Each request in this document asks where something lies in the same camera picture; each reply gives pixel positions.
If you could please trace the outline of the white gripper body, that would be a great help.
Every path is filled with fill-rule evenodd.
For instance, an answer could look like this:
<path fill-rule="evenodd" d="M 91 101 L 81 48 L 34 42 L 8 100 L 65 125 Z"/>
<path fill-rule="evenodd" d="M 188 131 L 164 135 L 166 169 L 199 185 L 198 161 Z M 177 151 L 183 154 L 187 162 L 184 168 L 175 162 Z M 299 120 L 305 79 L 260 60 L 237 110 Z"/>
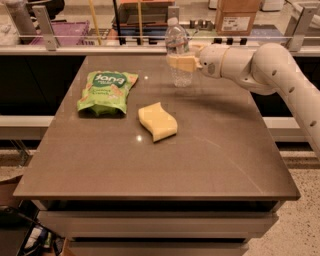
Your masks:
<path fill-rule="evenodd" d="M 228 46 L 221 44 L 204 47 L 199 55 L 202 73 L 208 77 L 220 79 L 224 55 L 228 50 Z"/>

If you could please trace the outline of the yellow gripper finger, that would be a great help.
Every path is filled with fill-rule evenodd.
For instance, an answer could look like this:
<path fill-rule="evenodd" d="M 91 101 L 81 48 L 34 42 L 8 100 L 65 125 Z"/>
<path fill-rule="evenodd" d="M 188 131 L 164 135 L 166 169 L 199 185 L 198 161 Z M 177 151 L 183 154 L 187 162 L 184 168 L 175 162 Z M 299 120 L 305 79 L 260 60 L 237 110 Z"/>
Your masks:
<path fill-rule="evenodd" d="M 191 44 L 189 50 L 194 54 L 195 57 L 199 57 L 201 51 L 205 48 L 204 44 Z"/>
<path fill-rule="evenodd" d="M 199 59 L 194 56 L 183 56 L 183 55 L 168 55 L 166 57 L 167 64 L 175 69 L 182 70 L 185 72 L 195 72 L 197 69 L 201 69 L 202 65 Z"/>

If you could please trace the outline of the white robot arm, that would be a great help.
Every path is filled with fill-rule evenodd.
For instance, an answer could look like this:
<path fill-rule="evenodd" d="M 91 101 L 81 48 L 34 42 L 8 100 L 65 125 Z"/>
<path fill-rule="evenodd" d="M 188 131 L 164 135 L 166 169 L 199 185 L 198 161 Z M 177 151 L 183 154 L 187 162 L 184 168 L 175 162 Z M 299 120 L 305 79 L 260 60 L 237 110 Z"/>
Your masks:
<path fill-rule="evenodd" d="M 279 94 L 320 158 L 320 91 L 305 77 L 291 53 L 276 43 L 256 49 L 222 44 L 201 46 L 194 52 L 169 54 L 169 66 L 225 78 L 260 95 Z"/>

